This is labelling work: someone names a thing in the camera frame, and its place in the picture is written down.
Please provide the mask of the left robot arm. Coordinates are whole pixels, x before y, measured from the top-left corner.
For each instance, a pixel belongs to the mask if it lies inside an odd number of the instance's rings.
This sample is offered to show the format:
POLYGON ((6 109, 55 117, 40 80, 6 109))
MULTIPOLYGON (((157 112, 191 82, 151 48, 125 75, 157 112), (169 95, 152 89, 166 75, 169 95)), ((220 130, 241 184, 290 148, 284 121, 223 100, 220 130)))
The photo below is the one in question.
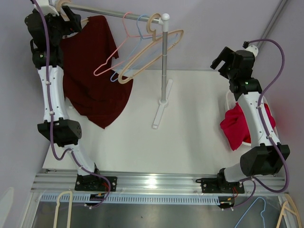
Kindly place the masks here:
POLYGON ((32 36, 32 61, 39 74, 44 99, 43 123, 38 124, 38 131, 49 140, 56 160, 61 161, 68 154, 77 166, 78 175, 86 177, 86 186, 98 190, 102 178, 80 143, 82 129, 79 122, 69 118, 63 90, 64 61, 60 42, 64 36, 82 30, 81 17, 68 6, 63 7, 68 16, 68 20, 64 20, 48 3, 39 5, 35 0, 33 5, 25 24, 32 36))

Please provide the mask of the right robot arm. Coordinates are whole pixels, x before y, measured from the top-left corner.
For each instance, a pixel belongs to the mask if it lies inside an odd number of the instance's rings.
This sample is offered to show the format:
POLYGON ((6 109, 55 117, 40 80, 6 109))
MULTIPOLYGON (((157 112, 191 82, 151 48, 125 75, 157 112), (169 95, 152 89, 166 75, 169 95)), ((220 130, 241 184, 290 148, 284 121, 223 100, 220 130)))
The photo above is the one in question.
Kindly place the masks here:
POLYGON ((216 181, 219 191, 227 192, 234 182, 256 179, 258 175, 277 174, 285 170, 285 191, 289 184, 286 159, 290 154, 288 145, 281 144, 274 133, 265 109, 263 90, 259 81, 252 77, 258 49, 249 46, 233 51, 224 47, 211 64, 216 69, 223 62, 219 74, 229 80, 229 89, 243 111, 251 138, 251 149, 240 157, 240 162, 224 168, 223 176, 216 181))

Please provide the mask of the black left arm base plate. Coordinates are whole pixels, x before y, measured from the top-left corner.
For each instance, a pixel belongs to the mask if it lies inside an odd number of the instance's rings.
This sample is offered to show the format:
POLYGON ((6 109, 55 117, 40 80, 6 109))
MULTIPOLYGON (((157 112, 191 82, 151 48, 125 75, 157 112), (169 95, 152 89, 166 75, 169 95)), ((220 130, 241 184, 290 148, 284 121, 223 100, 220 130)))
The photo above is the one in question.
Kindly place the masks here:
POLYGON ((86 175, 81 176, 77 175, 76 183, 75 183, 75 191, 108 191, 108 182, 103 178, 94 176, 94 175, 86 175))

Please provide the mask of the pink thin hanger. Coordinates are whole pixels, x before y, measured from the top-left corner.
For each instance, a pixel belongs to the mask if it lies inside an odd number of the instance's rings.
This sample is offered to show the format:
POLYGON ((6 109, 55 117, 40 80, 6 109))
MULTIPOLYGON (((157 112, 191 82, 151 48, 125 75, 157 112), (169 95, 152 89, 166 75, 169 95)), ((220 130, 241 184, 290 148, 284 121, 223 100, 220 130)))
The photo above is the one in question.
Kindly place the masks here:
POLYGON ((132 14, 132 12, 126 12, 123 17, 122 17, 122 23, 123 23, 123 28, 124 31, 126 33, 126 38, 123 40, 123 42, 110 54, 110 56, 107 58, 107 60, 101 64, 100 66, 98 66, 94 72, 93 75, 94 76, 101 76, 102 74, 112 70, 113 68, 119 66, 120 64, 122 64, 123 62, 120 62, 114 66, 112 66, 112 64, 108 64, 110 62, 110 60, 113 60, 113 58, 117 59, 118 56, 118 50, 130 39, 130 38, 138 38, 139 35, 130 35, 128 28, 125 24, 125 20, 126 20, 126 16, 130 16, 132 14))

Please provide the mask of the beige wooden hanger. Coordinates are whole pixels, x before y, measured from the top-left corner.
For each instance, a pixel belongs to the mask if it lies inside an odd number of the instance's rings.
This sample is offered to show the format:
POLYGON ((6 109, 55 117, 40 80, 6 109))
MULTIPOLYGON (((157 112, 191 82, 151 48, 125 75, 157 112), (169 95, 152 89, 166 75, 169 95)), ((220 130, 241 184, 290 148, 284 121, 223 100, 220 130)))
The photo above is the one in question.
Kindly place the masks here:
POLYGON ((149 17, 146 31, 151 42, 127 59, 127 63, 117 77, 120 84, 126 84, 133 80, 161 58, 163 59, 162 69, 166 69, 168 52, 177 46, 184 35, 182 29, 169 30, 169 19, 168 13, 154 13, 149 17))

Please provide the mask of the dark maroon t shirt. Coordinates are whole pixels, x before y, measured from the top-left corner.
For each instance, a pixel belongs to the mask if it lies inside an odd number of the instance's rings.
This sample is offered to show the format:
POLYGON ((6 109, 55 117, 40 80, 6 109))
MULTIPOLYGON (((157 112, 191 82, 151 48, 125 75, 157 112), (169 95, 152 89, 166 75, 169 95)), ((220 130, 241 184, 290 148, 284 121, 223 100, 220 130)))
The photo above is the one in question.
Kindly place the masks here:
POLYGON ((116 44, 104 16, 89 17, 82 31, 61 40, 64 55, 65 97, 80 115, 101 128, 109 126, 124 110, 133 87, 111 82, 116 44))

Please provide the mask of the magenta pink t shirt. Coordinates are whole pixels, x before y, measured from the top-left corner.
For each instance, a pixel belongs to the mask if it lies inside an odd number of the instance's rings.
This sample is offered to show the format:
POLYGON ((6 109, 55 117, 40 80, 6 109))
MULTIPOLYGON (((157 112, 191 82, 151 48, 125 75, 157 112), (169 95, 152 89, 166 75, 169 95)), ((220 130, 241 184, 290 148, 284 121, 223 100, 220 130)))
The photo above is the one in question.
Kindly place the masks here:
POLYGON ((224 135, 226 136, 231 150, 237 150, 246 135, 250 135, 246 118, 238 103, 225 113, 224 120, 220 123, 224 135))

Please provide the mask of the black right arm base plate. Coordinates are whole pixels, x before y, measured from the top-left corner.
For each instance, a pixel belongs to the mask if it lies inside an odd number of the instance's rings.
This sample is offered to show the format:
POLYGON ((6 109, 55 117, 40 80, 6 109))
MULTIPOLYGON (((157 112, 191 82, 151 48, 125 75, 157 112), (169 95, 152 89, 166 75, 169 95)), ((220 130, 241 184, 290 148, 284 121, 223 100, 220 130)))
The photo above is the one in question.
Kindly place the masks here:
POLYGON ((245 189, 239 182, 227 182, 225 179, 217 178, 201 178, 196 179, 203 193, 223 193, 223 194, 244 194, 245 189))

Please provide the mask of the red t shirt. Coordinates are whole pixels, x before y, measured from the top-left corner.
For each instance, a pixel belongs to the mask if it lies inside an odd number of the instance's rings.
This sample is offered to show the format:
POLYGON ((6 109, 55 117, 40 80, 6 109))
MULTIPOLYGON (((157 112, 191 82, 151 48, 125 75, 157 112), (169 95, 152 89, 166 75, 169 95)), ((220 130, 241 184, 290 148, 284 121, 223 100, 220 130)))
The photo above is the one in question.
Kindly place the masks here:
POLYGON ((251 144, 251 138, 250 135, 246 135, 243 139, 243 143, 251 144))

